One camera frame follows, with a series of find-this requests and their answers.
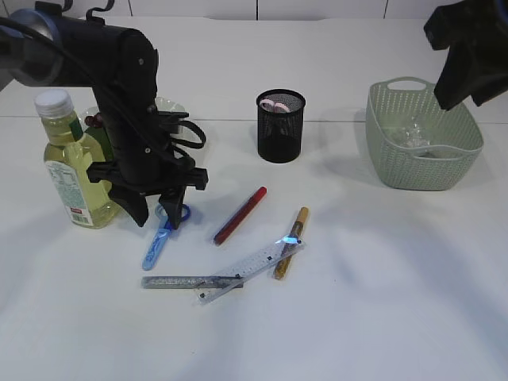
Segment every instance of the black mesh pen holder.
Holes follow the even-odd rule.
[[[292,90],[274,89],[257,97],[257,152],[272,163],[288,163],[302,148],[305,98]]]

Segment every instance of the plastic bottle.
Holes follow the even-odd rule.
[[[90,164],[105,161],[100,144],[83,134],[65,90],[45,91],[35,98],[35,106],[49,138],[44,163],[71,221],[92,229],[106,226],[120,206],[108,196],[111,183],[88,179]]]

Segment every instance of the white wall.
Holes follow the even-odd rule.
[[[199,16],[255,20],[256,0],[131,0],[135,16]]]
[[[9,12],[33,7],[35,0],[3,0]],[[64,3],[64,0],[49,0]],[[421,18],[439,5],[459,0],[116,0],[108,13],[114,16],[196,16],[219,19],[319,20],[322,18]],[[107,0],[74,0],[69,16],[82,17]],[[5,12],[0,3],[0,14]]]
[[[9,13],[19,10],[20,8],[33,8],[35,0],[3,0],[6,4]],[[64,3],[64,0],[48,0],[48,2]],[[107,0],[74,0],[74,5],[71,10],[65,13],[67,16],[82,17],[85,13],[95,6],[104,8]],[[113,9],[104,14],[111,16],[130,16],[129,0],[116,0]]]
[[[6,7],[0,2],[0,17],[7,17]]]
[[[459,0],[389,0],[387,18],[429,18],[438,6]]]
[[[260,20],[383,18],[387,0],[259,0]]]

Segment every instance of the yellow liquid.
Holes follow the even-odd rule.
[[[87,169],[92,162],[105,161],[101,145],[86,133],[79,140],[75,140],[71,131],[71,126],[79,123],[75,112],[68,117],[41,120],[49,137],[44,151],[44,162],[57,161],[74,168],[92,225],[84,225],[74,220],[72,222],[92,229],[106,226],[118,213],[120,206],[108,196],[110,182],[102,180],[91,183],[87,175]]]

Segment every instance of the green plastic basket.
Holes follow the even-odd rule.
[[[416,82],[423,90],[393,90],[390,84]],[[396,134],[417,117],[431,145],[407,148],[395,143]],[[402,77],[371,86],[367,106],[367,143],[379,178],[389,187],[413,191],[444,191],[464,177],[483,147],[468,108],[460,103],[443,111],[434,85]]]

